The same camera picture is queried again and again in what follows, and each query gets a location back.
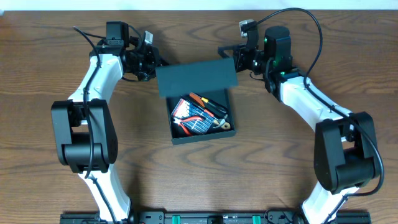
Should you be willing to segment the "black gift box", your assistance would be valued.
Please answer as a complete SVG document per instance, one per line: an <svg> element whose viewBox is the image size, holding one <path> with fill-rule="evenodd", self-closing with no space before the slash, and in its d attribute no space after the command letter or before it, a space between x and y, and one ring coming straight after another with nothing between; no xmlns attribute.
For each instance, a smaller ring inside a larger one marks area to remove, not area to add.
<svg viewBox="0 0 398 224"><path fill-rule="evenodd" d="M169 65L158 67L155 72L159 95L166 100L172 144L178 145L227 138L236 134L229 100L229 89L238 85L233 59L224 58L189 64ZM200 106L190 97L190 93L213 100L224 106L227 113L222 114L213 109ZM191 101L214 115L214 123L206 134L187 136L182 128L173 124L171 114L181 98Z"/></svg>

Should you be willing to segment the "blue precision screwdriver set case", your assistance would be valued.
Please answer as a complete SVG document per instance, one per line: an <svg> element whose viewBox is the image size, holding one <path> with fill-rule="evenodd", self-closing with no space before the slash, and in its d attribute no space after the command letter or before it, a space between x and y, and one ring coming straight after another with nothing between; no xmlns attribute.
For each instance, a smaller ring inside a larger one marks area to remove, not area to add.
<svg viewBox="0 0 398 224"><path fill-rule="evenodd" d="M191 101L181 98L172 111L172 122L187 136L204 135L212 127L215 117Z"/></svg>

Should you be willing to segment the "black handled screwdriver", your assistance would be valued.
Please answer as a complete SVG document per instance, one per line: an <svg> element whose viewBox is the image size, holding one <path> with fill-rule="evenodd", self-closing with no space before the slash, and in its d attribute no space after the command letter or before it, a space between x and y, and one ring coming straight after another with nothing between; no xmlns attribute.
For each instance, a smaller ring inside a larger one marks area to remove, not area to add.
<svg viewBox="0 0 398 224"><path fill-rule="evenodd" d="M195 93L190 93L190 97L193 98L200 106L204 108L213 109L222 114L227 113L227 110L224 106L221 106L220 104L214 102L213 100L199 96Z"/></svg>

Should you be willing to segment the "red handled cutting pliers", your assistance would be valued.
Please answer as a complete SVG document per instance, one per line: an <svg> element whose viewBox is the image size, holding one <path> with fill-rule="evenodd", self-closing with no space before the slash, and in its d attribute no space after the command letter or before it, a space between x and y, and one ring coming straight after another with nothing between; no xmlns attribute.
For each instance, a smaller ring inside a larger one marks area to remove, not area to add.
<svg viewBox="0 0 398 224"><path fill-rule="evenodd" d="M187 136L193 136L193 133L204 134L205 131L200 127L199 121L203 121L204 118L201 116L191 116L189 118L177 118L173 117L173 123L177 124L182 128Z"/></svg>

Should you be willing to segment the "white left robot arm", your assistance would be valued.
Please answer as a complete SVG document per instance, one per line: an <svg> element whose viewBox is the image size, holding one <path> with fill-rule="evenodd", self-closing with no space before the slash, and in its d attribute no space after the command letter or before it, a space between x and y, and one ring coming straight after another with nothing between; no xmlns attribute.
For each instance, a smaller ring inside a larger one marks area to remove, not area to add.
<svg viewBox="0 0 398 224"><path fill-rule="evenodd" d="M51 107L58 159L86 183L98 206L94 213L65 212L60 223L139 223L115 166L118 138L109 101L126 73L147 82L168 62L153 46L152 33L133 37L133 29L125 22L107 22L106 35L91 44L90 66L80 86Z"/></svg>

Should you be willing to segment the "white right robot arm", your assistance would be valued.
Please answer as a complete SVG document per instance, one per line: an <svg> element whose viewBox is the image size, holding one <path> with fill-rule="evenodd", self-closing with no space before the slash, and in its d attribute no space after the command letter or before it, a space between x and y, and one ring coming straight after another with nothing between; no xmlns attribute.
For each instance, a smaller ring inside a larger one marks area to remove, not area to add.
<svg viewBox="0 0 398 224"><path fill-rule="evenodd" d="M370 180L384 180L384 166L377 149L372 117L353 113L336 104L315 87L308 75L293 65L288 28L266 29L264 48L253 20L240 23L245 44L220 47L227 57L232 50L237 72L251 71L266 90L292 108L314 130L313 167L317 184L299 211L283 213L283 223L369 223L364 215L338 214L351 197L366 196L358 190Z"/></svg>

